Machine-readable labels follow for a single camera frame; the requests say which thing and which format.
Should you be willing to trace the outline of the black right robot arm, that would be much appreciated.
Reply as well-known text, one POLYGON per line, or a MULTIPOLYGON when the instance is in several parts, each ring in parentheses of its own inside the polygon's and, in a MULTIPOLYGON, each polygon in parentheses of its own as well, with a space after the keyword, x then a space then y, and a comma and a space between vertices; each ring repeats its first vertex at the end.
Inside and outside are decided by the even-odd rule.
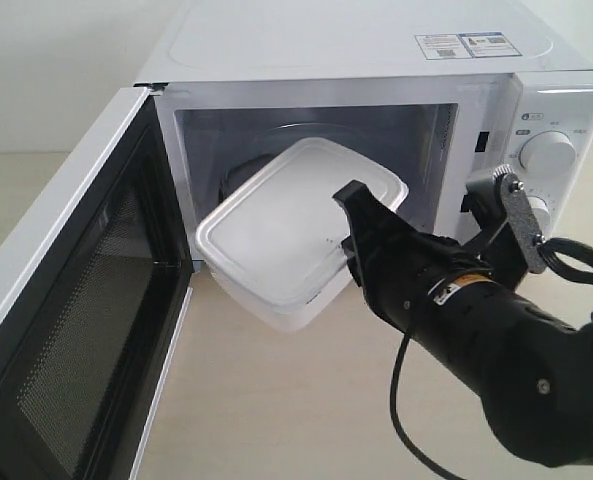
POLYGON ((573 327, 516 291, 551 270, 593 286, 593 248, 544 239, 512 174, 469 186, 469 241, 416 230, 362 182, 334 196, 349 225, 348 267, 370 310, 475 393, 514 456, 593 466, 593 313, 573 327))

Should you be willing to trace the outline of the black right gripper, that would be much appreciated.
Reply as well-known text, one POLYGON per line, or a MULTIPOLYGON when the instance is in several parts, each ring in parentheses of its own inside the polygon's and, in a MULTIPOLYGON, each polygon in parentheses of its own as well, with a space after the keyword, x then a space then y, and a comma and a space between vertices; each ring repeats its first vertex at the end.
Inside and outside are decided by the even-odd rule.
POLYGON ((500 338, 520 299, 457 241, 424 234, 352 180, 332 196, 345 214, 347 268, 372 312, 415 340, 500 338))

